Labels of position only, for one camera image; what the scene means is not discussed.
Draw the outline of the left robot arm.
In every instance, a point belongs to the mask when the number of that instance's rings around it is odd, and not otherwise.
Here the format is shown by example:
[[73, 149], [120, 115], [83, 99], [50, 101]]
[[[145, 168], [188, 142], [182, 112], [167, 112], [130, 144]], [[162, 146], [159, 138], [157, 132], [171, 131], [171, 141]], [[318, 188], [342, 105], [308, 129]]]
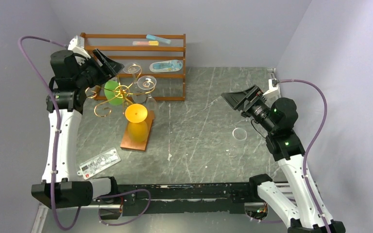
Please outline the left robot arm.
[[124, 65], [98, 49], [93, 54], [60, 50], [51, 55], [54, 72], [46, 99], [50, 119], [47, 164], [41, 182], [31, 187], [31, 195], [50, 209], [88, 206], [101, 197], [108, 204], [119, 199], [114, 177], [82, 180], [77, 174], [78, 129], [83, 115], [85, 91], [116, 77]]

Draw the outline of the green plastic wine glass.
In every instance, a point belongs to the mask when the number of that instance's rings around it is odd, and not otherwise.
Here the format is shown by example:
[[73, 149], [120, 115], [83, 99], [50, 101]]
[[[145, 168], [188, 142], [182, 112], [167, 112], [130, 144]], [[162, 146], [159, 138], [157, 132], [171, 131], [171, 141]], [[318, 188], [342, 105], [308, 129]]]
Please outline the green plastic wine glass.
[[119, 106], [123, 103], [123, 98], [119, 98], [119, 83], [114, 80], [109, 80], [104, 85], [104, 95], [106, 97], [107, 103], [113, 106]]

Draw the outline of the small clear glass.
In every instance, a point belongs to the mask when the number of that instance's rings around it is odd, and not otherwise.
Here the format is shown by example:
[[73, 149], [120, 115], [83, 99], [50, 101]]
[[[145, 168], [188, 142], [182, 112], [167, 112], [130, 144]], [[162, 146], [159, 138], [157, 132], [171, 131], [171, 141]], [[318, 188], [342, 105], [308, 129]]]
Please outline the small clear glass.
[[237, 141], [245, 141], [247, 136], [247, 131], [243, 128], [235, 128], [232, 131], [232, 137]]

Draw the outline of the orange plastic wine glass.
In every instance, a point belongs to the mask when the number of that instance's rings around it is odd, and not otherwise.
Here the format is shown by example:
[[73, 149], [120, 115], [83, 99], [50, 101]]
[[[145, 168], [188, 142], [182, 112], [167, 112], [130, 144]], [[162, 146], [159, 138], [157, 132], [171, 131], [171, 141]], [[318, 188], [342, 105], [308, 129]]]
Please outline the orange plastic wine glass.
[[125, 117], [128, 120], [127, 131], [131, 140], [144, 142], [148, 137], [148, 125], [146, 118], [148, 110], [141, 104], [131, 104], [125, 110]]

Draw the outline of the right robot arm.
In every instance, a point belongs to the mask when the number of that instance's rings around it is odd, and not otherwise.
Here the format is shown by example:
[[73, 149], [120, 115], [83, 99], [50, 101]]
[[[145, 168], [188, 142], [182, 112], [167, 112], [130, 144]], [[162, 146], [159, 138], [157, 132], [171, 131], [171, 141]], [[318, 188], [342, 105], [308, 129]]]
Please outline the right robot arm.
[[263, 200], [289, 233], [344, 233], [344, 224], [333, 219], [308, 170], [306, 151], [293, 129], [298, 119], [294, 100], [281, 97], [268, 106], [256, 85], [221, 96], [233, 110], [267, 132], [267, 148], [283, 171], [295, 201], [287, 198], [267, 174], [250, 178], [248, 197], [253, 201]]

